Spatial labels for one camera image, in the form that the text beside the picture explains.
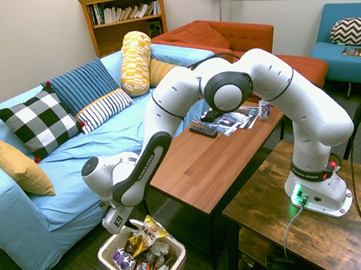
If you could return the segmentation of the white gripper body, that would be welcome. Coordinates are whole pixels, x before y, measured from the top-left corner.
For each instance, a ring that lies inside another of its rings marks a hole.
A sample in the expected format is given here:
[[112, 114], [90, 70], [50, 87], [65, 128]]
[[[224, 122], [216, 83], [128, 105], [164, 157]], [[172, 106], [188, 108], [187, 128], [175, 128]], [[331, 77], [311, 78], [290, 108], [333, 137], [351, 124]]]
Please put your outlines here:
[[103, 227], [111, 234], [118, 234], [127, 222], [132, 213], [132, 207], [117, 207], [108, 208], [103, 214], [102, 223]]

